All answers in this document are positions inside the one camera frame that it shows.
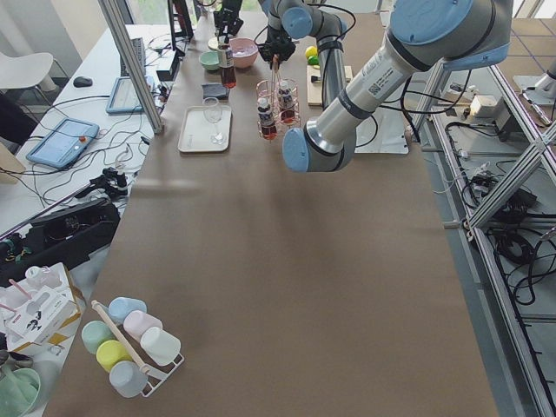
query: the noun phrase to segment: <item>white chair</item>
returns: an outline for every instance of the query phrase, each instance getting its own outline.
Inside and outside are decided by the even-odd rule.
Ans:
[[[52,63],[69,79],[60,63],[48,52],[11,57],[0,52],[0,89],[35,89],[52,105],[38,84],[49,74]]]

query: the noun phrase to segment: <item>light blue cup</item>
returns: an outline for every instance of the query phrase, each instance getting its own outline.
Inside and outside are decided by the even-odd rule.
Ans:
[[[123,324],[128,314],[134,310],[147,313],[147,304],[145,304],[145,301],[136,298],[117,297],[108,306],[108,313],[116,324]]]
[[[147,375],[130,361],[121,361],[110,369],[110,384],[124,398],[139,395],[147,385]]]
[[[94,320],[87,323],[81,331],[81,339],[90,354],[96,354],[96,350],[105,341],[113,341],[116,337],[103,321]]]

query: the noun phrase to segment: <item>computer mouse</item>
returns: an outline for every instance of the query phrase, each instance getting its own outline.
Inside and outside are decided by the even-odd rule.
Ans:
[[[73,80],[73,85],[77,88],[90,87],[91,85],[93,85],[93,80],[91,80],[90,78],[88,78],[86,76],[77,76]]]

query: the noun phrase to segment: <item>white tray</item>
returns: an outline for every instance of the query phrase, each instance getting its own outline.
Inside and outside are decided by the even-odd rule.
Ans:
[[[215,133],[215,126],[213,123],[207,122],[202,109],[202,106],[193,106],[185,110],[182,131],[177,143],[180,152],[223,152],[228,148],[232,124],[231,107],[222,104],[222,119],[218,122],[218,129],[226,135],[226,140],[222,145],[210,141],[210,136]]]

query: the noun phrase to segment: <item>yellow fruit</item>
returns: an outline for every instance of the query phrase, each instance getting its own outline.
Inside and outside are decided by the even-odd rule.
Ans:
[[[305,57],[309,59],[310,56],[317,56],[319,55],[319,51],[316,49],[316,46],[309,46],[305,50]]]
[[[319,64],[319,57],[318,56],[310,56],[307,60],[309,65],[318,65]]]

